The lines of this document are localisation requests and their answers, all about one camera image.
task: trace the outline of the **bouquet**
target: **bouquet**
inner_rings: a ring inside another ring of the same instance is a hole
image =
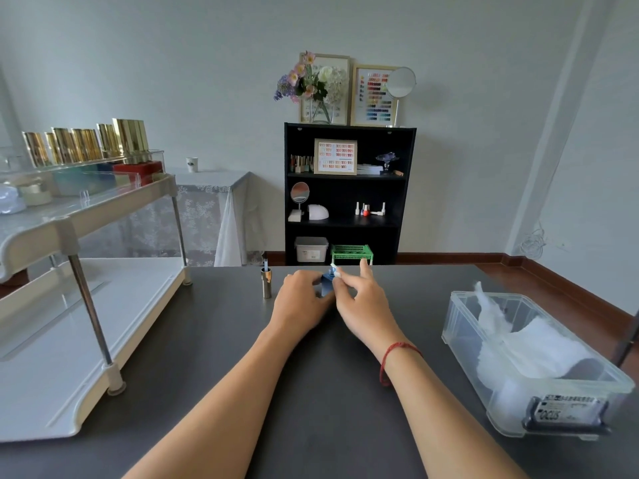
[[[315,118],[318,110],[322,109],[326,120],[330,122],[331,118],[324,102],[336,104],[342,100],[346,92],[347,73],[344,69],[328,66],[313,72],[314,62],[315,54],[304,52],[302,61],[277,81],[276,94],[273,98],[278,101],[284,97],[290,97],[295,103],[298,103],[300,98],[317,101],[318,106],[311,115],[311,120]]]

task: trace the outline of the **hand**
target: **hand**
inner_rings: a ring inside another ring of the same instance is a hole
[[[363,258],[360,261],[360,277],[352,276],[337,268],[340,277],[333,279],[337,296],[337,310],[348,329],[357,336],[380,362],[388,346],[398,341],[408,341],[395,322],[388,307],[384,290],[372,277],[372,269]],[[355,299],[347,285],[357,290]]]
[[[295,271],[284,278],[277,293],[269,326],[286,333],[297,343],[321,321],[335,302],[335,293],[320,298],[313,285],[321,279],[318,271]]]

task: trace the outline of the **red string bracelet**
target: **red string bracelet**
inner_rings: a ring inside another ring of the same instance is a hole
[[[390,345],[388,347],[388,349],[386,350],[386,353],[384,353],[384,357],[381,359],[381,367],[379,368],[379,382],[383,386],[390,386],[390,381],[387,380],[386,378],[384,378],[384,367],[386,366],[386,357],[395,348],[410,348],[413,351],[417,351],[419,353],[419,356],[421,356],[422,358],[424,357],[422,352],[419,351],[419,349],[417,349],[417,347],[411,345],[411,343],[399,342],[399,343],[393,343],[392,345]]]

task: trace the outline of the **framed nail color chart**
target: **framed nail color chart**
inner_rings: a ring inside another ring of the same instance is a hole
[[[352,126],[391,126],[395,120],[397,100],[386,89],[388,74],[397,67],[353,67],[351,95]]]
[[[304,57],[304,53],[300,53],[300,62]],[[349,89],[351,87],[350,84],[350,76],[351,76],[351,58],[348,55],[327,55],[327,54],[315,54],[315,62],[311,66],[313,68],[313,72],[318,72],[322,67],[337,67],[338,69],[344,69],[348,74],[349,80],[346,83],[346,87],[344,88],[344,96],[342,100],[332,107],[327,104],[328,115],[333,117],[332,124],[339,124],[342,126],[346,126],[348,124],[348,102],[350,101],[349,97]],[[311,109],[311,101],[306,99],[300,99],[300,122],[310,122],[311,116],[309,114]]]
[[[314,173],[357,175],[357,141],[315,139]]]

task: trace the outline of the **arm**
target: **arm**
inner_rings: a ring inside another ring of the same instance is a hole
[[[124,476],[124,479],[243,478],[289,354],[334,295],[318,299],[320,272],[284,279],[271,321],[240,362]]]
[[[378,361],[393,343],[409,342],[390,313],[384,291],[365,259],[360,276],[339,269],[337,309]],[[357,290],[351,297],[347,285]],[[432,479],[525,479],[527,476],[443,385],[415,351],[396,348],[386,358],[419,454]]]

